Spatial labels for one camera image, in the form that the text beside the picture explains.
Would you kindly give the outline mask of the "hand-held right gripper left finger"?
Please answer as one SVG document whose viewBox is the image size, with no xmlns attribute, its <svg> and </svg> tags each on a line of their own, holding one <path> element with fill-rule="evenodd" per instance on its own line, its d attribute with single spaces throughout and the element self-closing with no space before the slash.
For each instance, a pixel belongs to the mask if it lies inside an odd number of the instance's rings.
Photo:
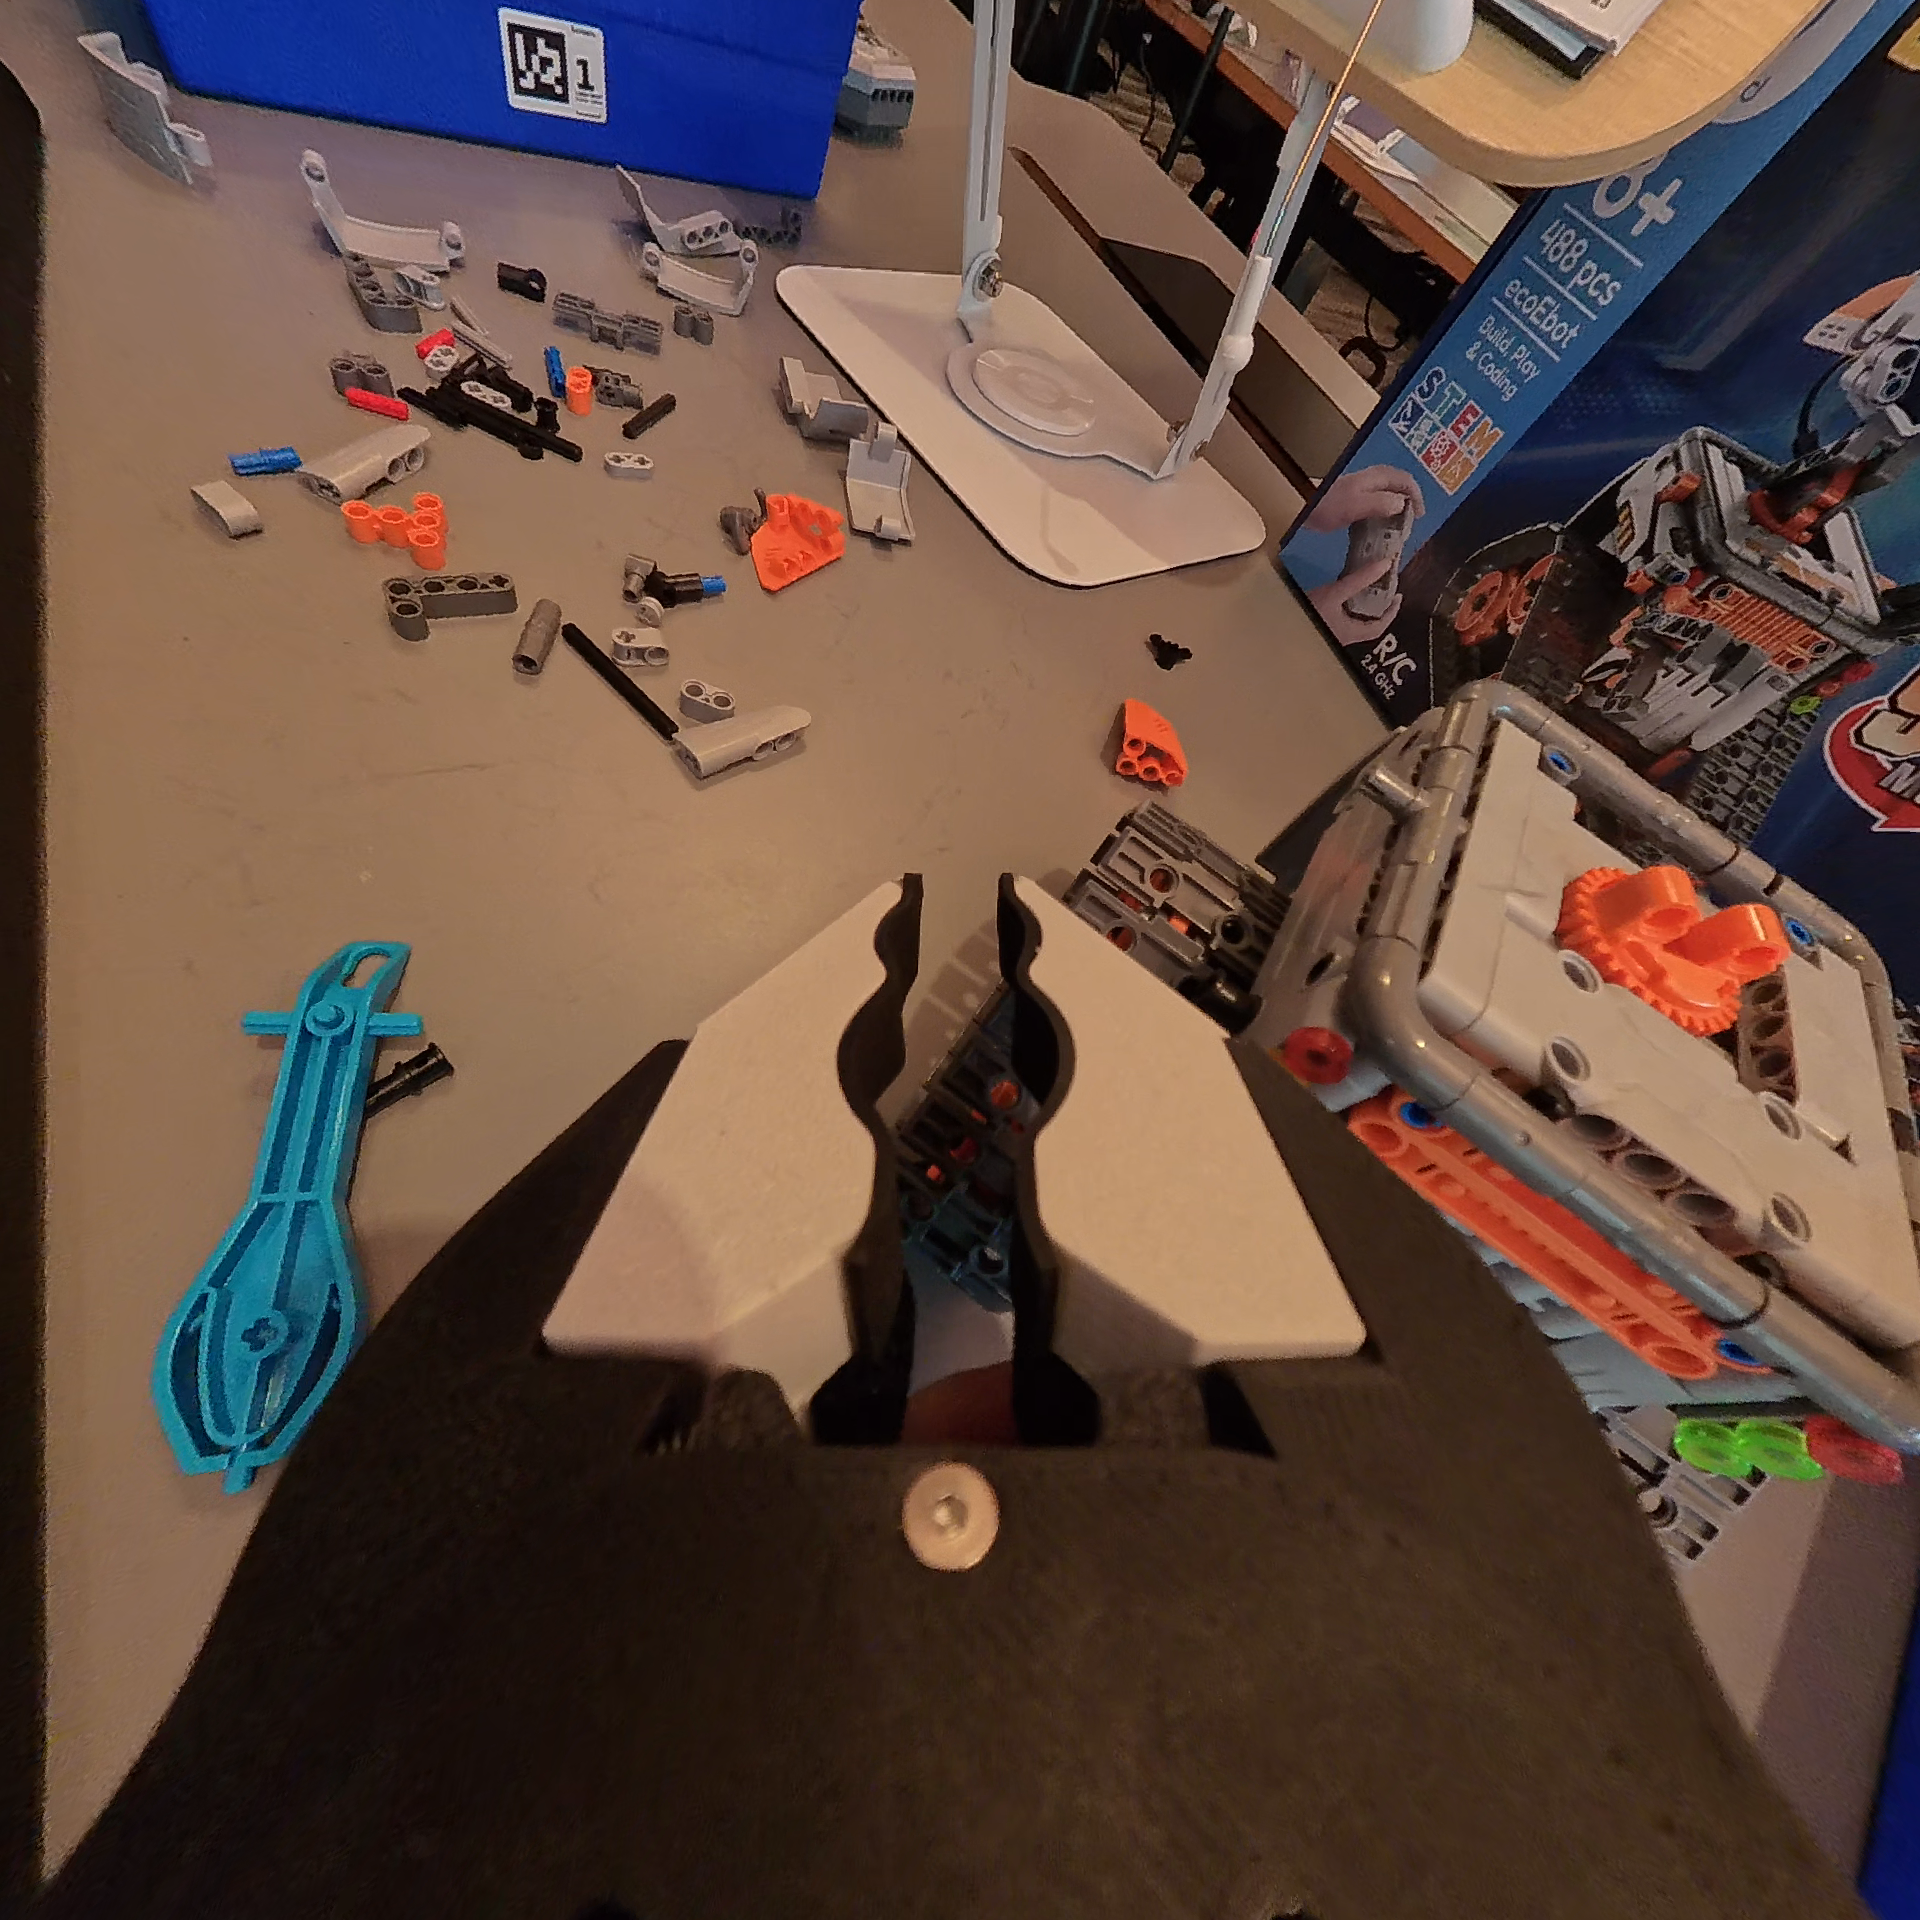
<svg viewBox="0 0 1920 1920">
<path fill-rule="evenodd" d="M 553 1354 L 764 1373 L 817 1440 L 897 1440 L 913 1304 L 880 1097 L 920 904 L 920 875 L 887 880 L 697 1027 L 543 1321 Z"/>
</svg>

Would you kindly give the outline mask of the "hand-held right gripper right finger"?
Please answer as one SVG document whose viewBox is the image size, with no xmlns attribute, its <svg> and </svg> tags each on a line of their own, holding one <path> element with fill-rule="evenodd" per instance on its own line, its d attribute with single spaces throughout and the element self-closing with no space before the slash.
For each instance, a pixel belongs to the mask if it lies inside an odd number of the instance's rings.
<svg viewBox="0 0 1920 1920">
<path fill-rule="evenodd" d="M 1013 1073 L 1013 1414 L 1097 1437 L 1097 1389 L 1216 1362 L 1344 1361 L 1359 1312 L 1224 1033 L 1006 873 L 998 971 Z"/>
</svg>

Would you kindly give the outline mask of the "grey orange toy arm assembly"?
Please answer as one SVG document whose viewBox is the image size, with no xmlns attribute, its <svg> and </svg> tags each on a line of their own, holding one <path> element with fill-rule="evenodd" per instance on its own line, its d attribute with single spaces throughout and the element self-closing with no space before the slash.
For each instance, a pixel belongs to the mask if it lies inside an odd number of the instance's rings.
<svg viewBox="0 0 1920 1920">
<path fill-rule="evenodd" d="M 1017 1150 L 1046 1100 L 1020 1041 L 1020 997 L 996 987 L 896 1128 L 903 1270 L 919 1288 L 948 1284 L 974 1306 L 1009 1314 L 1017 1235 Z"/>
</svg>

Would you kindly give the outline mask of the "grey orange tracked toy robot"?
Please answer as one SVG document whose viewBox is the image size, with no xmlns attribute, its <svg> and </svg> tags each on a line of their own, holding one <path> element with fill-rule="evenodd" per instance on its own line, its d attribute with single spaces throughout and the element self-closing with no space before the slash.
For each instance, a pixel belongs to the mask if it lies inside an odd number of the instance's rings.
<svg viewBox="0 0 1920 1920">
<path fill-rule="evenodd" d="M 1166 805 L 1070 910 L 1287 1068 L 1732 1481 L 1916 1464 L 1916 1028 L 1838 910 L 1491 681 L 1245 865 Z"/>
</svg>

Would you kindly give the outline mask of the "grey angled beam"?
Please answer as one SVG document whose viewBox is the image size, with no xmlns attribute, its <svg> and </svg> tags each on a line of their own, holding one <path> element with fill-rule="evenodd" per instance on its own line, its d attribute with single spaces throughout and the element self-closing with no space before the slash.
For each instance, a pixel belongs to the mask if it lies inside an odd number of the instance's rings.
<svg viewBox="0 0 1920 1920">
<path fill-rule="evenodd" d="M 445 285 L 436 272 L 393 268 L 361 253 L 345 253 L 342 269 L 351 299 L 372 330 L 420 337 L 431 330 L 423 315 L 445 308 Z"/>
</svg>

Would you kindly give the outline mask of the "blue plastic parts bin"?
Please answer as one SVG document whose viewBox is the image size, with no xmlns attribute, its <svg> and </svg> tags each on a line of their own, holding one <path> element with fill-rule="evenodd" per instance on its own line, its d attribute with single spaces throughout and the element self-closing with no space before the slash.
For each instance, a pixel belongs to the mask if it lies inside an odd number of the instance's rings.
<svg viewBox="0 0 1920 1920">
<path fill-rule="evenodd" d="M 148 2 L 190 91 L 814 198 L 857 2 Z"/>
</svg>

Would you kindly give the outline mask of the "blue plastic brick separator tool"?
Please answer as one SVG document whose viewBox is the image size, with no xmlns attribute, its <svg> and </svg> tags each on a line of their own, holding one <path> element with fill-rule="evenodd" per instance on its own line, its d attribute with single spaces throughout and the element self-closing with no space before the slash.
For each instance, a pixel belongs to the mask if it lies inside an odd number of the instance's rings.
<svg viewBox="0 0 1920 1920">
<path fill-rule="evenodd" d="M 413 1037 L 391 1002 L 412 947 L 348 944 L 293 1009 L 241 1017 L 279 1041 L 247 1202 L 166 1320 L 151 1393 L 175 1464 L 228 1496 L 283 1460 L 368 1326 L 348 1196 L 376 1042 Z"/>
</svg>

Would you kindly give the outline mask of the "light grey panel piece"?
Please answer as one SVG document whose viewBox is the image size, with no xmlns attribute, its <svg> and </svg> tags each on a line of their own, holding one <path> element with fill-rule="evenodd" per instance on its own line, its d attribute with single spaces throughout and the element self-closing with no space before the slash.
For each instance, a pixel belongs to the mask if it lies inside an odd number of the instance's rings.
<svg viewBox="0 0 1920 1920">
<path fill-rule="evenodd" d="M 309 494 L 341 507 L 420 474 L 427 441 L 429 428 L 423 424 L 387 424 L 313 462 L 302 462 L 295 478 Z"/>
<path fill-rule="evenodd" d="M 712 723 L 685 723 L 671 736 L 671 752 L 699 779 L 712 779 L 739 765 L 766 763 L 793 752 L 812 725 L 808 710 L 780 705 L 733 710 Z"/>
</svg>

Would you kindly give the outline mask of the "black long axle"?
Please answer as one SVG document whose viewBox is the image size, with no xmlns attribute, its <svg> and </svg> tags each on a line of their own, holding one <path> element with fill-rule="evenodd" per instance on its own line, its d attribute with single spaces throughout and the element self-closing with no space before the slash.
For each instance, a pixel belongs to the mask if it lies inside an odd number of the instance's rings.
<svg viewBox="0 0 1920 1920">
<path fill-rule="evenodd" d="M 623 707 L 637 714 L 637 717 L 660 736 L 664 744 L 675 744 L 678 738 L 678 723 L 657 707 L 623 669 L 614 662 L 592 637 L 575 625 L 565 619 L 559 625 L 559 635 L 575 658 L 580 658 L 589 672 L 598 681 L 604 681 Z"/>
</svg>

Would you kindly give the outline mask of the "dark grey bent beam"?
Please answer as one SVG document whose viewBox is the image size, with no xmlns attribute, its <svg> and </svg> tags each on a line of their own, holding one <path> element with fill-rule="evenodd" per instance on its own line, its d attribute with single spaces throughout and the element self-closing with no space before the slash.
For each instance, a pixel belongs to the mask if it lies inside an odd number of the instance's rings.
<svg viewBox="0 0 1920 1920">
<path fill-rule="evenodd" d="M 399 641 L 425 641 L 436 621 L 503 618 L 519 608 L 516 585 L 501 571 L 393 576 L 381 590 L 387 619 Z"/>
</svg>

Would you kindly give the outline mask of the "orange translucent piece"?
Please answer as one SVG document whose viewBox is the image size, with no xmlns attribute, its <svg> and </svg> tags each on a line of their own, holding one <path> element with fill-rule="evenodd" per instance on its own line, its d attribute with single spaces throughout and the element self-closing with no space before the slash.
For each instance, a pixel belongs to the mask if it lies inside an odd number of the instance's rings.
<svg viewBox="0 0 1920 1920">
<path fill-rule="evenodd" d="M 750 539 L 758 588 L 780 593 L 840 560 L 847 550 L 846 530 L 843 515 L 820 501 L 766 494 Z"/>
</svg>

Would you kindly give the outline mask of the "wooden book stand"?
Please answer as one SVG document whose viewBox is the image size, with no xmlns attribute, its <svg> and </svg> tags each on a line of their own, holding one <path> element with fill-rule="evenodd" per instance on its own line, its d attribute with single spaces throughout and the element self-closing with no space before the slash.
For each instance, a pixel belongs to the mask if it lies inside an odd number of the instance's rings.
<svg viewBox="0 0 1920 1920">
<path fill-rule="evenodd" d="M 1340 98 L 1382 107 L 1429 152 L 1492 182 L 1566 186 L 1651 157 L 1728 112 L 1756 80 L 1838 29 L 1816 5 L 1662 5 L 1592 80 L 1561 82 L 1496 48 L 1471 5 L 1247 5 L 1302 61 L 1304 118 L 1281 166 L 1189 419 L 1168 424 L 1001 266 L 1001 163 L 1015 5 L 974 8 L 956 274 L 791 266 L 782 307 L 877 404 L 919 462 L 1038 576 L 1125 582 L 1247 554 L 1257 510 L 1204 459 L 1247 365 L 1307 169 Z"/>
</svg>

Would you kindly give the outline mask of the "black long connector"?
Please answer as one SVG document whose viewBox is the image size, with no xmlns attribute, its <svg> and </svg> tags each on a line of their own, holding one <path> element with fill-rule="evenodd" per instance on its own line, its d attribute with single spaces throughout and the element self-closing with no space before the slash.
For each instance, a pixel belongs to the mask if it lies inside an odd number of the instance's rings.
<svg viewBox="0 0 1920 1920">
<path fill-rule="evenodd" d="M 513 395 L 519 412 L 509 416 L 487 404 L 470 403 L 467 395 L 459 394 L 461 381 L 467 381 L 468 377 L 483 379 L 489 387 Z M 470 353 L 425 392 L 399 387 L 398 397 L 407 400 L 412 408 L 425 412 L 429 419 L 445 428 L 470 428 L 484 432 L 496 441 L 516 449 L 520 458 L 532 462 L 542 459 L 547 453 L 556 453 L 572 465 L 580 465 L 584 459 L 584 453 L 577 449 L 577 443 L 565 438 L 553 424 L 542 424 L 540 419 L 534 419 L 532 394 L 484 354 Z"/>
</svg>

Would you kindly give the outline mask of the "dark blue robot kit box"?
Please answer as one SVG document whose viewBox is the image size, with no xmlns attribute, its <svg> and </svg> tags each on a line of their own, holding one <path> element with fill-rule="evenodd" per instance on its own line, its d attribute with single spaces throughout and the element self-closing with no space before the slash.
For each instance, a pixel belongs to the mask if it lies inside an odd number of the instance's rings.
<svg viewBox="0 0 1920 1920">
<path fill-rule="evenodd" d="M 1279 570 L 1390 726 L 1505 681 L 1832 905 L 1916 1003 L 1916 5 L 1539 192 Z"/>
</svg>

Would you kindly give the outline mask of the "grey motor block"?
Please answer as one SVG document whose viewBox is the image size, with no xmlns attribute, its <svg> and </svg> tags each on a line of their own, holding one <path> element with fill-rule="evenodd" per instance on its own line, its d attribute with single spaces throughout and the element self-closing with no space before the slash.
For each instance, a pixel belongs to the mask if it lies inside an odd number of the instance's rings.
<svg viewBox="0 0 1920 1920">
<path fill-rule="evenodd" d="M 859 139 L 896 139 L 904 132 L 919 98 L 919 78 L 912 61 L 892 42 L 876 34 L 861 18 L 836 105 L 833 128 Z"/>
</svg>

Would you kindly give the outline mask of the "open instruction booklet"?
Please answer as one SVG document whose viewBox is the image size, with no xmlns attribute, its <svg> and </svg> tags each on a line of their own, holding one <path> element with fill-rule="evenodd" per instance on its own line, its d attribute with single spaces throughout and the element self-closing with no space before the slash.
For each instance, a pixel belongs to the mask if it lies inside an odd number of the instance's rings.
<svg viewBox="0 0 1920 1920">
<path fill-rule="evenodd" d="M 1580 80 L 1615 57 L 1663 2 L 1473 2 L 1477 18 Z"/>
</svg>

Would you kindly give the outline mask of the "light grey bracket piece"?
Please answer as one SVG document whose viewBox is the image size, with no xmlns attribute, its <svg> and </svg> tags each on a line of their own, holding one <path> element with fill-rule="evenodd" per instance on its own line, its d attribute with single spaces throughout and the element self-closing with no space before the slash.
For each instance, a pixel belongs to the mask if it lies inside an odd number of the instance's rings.
<svg viewBox="0 0 1920 1920">
<path fill-rule="evenodd" d="M 836 377 L 806 370 L 793 354 L 782 357 L 776 373 L 783 419 L 805 441 L 855 443 L 873 436 L 873 408 L 846 395 Z"/>
<path fill-rule="evenodd" d="M 847 529 L 884 545 L 912 545 L 917 538 L 908 507 L 909 451 L 897 430 L 877 420 L 867 438 L 847 443 L 846 494 Z"/>
</svg>

